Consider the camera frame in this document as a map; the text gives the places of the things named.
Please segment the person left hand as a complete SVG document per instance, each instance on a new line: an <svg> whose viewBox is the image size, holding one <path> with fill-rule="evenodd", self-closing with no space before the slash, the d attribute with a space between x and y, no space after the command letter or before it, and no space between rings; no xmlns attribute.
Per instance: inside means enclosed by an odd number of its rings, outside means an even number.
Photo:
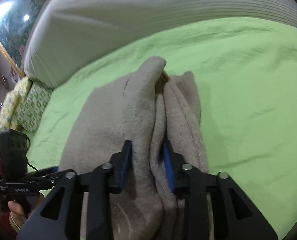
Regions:
<svg viewBox="0 0 297 240"><path fill-rule="evenodd" d="M31 213L35 211L35 209L40 205L40 203L44 200L44 198L45 197L42 193L40 193L38 197L33 198L34 207L32 211L28 214L28 216L30 216ZM15 200L10 200L8 202L8 208L10 210L10 215L9 215L10 225L15 230L15 232L18 233L27 220L27 217L24 214L24 209Z"/></svg>

